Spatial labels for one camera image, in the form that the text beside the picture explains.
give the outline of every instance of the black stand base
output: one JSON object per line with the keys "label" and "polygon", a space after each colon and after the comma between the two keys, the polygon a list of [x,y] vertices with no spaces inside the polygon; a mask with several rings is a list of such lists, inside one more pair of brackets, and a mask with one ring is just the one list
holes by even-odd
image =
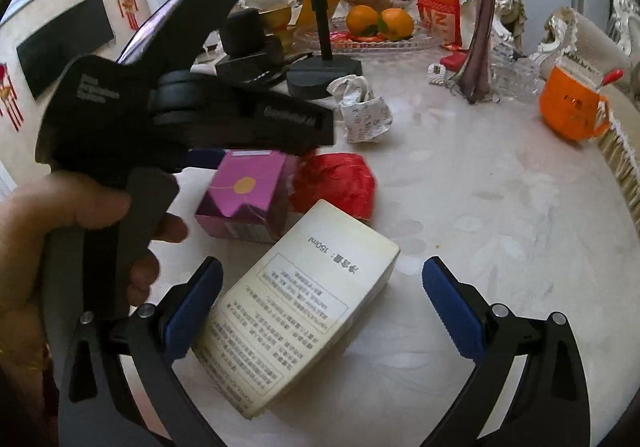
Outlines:
{"label": "black stand base", "polygon": [[303,100],[324,98],[329,96],[327,86],[345,75],[362,75],[362,63],[346,55],[334,55],[332,61],[315,56],[296,62],[287,72],[289,94]]}

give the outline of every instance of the white box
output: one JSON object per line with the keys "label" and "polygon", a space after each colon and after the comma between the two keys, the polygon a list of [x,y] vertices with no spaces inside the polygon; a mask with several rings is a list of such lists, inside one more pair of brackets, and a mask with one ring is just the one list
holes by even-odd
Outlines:
{"label": "white box", "polygon": [[399,252],[320,200],[216,302],[193,351],[242,416],[257,416],[347,331]]}

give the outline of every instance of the brown vase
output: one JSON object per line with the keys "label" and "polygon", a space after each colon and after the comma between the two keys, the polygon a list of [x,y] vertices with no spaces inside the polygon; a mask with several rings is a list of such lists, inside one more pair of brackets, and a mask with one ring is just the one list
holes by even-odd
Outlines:
{"label": "brown vase", "polygon": [[457,86],[469,104],[491,99],[489,51],[495,0],[476,0],[476,28],[460,71],[448,81]]}

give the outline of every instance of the red spoon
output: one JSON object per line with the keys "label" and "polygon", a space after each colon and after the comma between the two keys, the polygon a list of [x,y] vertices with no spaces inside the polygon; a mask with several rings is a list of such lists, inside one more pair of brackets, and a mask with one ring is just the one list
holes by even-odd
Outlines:
{"label": "red spoon", "polygon": [[602,79],[602,82],[600,83],[600,85],[598,86],[598,93],[600,93],[600,90],[604,87],[607,86],[608,84],[612,84],[614,82],[617,82],[618,80],[620,80],[620,78],[625,76],[625,72],[624,70],[621,70],[620,68],[613,70],[612,72],[609,72],[608,74],[606,74],[604,76],[604,78]]}

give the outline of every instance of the green leaf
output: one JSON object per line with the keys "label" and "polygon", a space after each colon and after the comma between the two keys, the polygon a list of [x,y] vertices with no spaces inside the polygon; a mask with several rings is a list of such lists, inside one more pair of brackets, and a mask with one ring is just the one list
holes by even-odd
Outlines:
{"label": "green leaf", "polygon": [[378,17],[378,26],[376,33],[386,33],[389,31],[389,26],[386,25],[386,22],[382,19],[382,16]]}
{"label": "green leaf", "polygon": [[374,35],[378,35],[378,27],[375,24],[367,26],[359,35],[360,37],[373,37]]}

